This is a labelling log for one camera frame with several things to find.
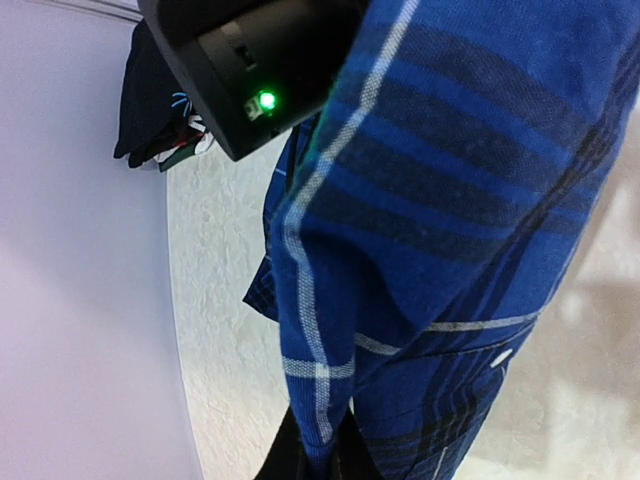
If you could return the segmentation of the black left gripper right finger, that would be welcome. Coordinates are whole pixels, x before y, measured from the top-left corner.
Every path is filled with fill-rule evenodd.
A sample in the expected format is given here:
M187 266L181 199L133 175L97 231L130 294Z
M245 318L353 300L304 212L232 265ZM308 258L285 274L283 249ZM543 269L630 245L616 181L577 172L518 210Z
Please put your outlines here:
M331 458L330 479L383 480L350 408L347 409L337 431Z

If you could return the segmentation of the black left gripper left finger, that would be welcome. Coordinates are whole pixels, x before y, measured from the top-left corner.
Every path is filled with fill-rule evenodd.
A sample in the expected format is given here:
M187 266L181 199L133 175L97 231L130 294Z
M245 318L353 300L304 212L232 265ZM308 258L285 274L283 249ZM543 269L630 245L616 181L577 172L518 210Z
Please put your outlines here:
M257 480L308 480L308 459L293 411L288 408Z

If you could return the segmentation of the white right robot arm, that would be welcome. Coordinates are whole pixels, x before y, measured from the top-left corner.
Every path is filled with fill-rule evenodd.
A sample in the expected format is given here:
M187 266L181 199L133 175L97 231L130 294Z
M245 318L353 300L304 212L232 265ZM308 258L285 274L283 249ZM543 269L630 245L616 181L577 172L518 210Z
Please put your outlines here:
M138 8L204 124L239 161L323 108L368 4L140 0Z

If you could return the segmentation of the black t-shirt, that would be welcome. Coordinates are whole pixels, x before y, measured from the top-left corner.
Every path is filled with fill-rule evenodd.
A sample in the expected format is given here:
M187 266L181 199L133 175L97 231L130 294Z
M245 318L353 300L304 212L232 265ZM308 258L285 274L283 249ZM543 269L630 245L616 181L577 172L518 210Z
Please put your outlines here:
M138 169L170 150L181 125L198 115L162 56L151 30L140 21L131 37L119 108L116 159Z

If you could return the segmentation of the blue plaid garment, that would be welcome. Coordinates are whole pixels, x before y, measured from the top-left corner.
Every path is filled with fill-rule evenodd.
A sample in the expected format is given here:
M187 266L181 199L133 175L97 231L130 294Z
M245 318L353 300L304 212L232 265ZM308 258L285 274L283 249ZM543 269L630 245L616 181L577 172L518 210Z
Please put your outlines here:
M279 325L306 476L352 412L449 479L557 291L639 85L635 1L373 1L246 301Z

